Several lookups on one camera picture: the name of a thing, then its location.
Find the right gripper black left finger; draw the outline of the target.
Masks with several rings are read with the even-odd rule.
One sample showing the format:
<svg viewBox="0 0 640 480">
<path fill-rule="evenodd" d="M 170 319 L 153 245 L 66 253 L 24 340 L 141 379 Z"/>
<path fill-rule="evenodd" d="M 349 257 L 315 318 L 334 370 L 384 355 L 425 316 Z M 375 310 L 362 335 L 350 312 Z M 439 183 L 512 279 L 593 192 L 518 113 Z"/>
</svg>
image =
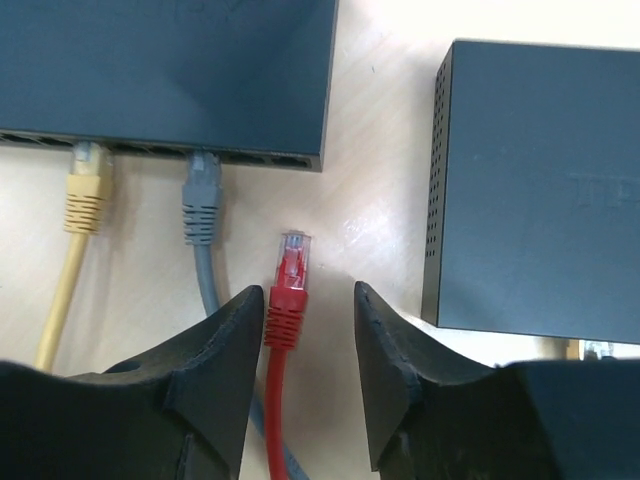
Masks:
<svg viewBox="0 0 640 480">
<path fill-rule="evenodd" d="M 235 479 L 263 331 L 250 286 L 102 373 L 1 365 L 5 479 Z"/>
</svg>

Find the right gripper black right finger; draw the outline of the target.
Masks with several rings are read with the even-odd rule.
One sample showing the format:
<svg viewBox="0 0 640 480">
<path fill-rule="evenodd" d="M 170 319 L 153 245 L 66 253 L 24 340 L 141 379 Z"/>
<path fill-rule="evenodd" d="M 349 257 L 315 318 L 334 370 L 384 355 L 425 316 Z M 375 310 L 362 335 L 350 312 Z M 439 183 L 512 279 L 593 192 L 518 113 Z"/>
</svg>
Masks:
<svg viewBox="0 0 640 480">
<path fill-rule="evenodd" d="M 489 367 L 403 319 L 367 283 L 354 326 L 369 457 L 383 479 L 635 479 L 639 364 Z"/>
</svg>

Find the small black network switch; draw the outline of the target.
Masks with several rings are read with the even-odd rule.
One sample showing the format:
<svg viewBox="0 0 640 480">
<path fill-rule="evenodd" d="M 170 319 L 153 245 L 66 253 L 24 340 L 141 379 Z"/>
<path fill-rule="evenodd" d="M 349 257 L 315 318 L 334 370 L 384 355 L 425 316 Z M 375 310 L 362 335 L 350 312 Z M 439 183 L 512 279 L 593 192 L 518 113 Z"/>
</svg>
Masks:
<svg viewBox="0 0 640 480">
<path fill-rule="evenodd" d="M 435 79 L 421 317 L 639 340 L 639 54 L 454 41 Z"/>
</svg>

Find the large black network switch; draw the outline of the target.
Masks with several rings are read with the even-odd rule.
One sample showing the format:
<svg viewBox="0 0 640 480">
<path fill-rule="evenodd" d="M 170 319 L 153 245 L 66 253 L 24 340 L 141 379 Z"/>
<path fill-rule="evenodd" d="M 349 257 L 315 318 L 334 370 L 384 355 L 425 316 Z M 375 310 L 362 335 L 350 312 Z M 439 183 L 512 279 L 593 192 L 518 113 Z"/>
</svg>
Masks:
<svg viewBox="0 0 640 480">
<path fill-rule="evenodd" d="M 1 140 L 318 171 L 334 1 L 5 1 Z"/>
</svg>

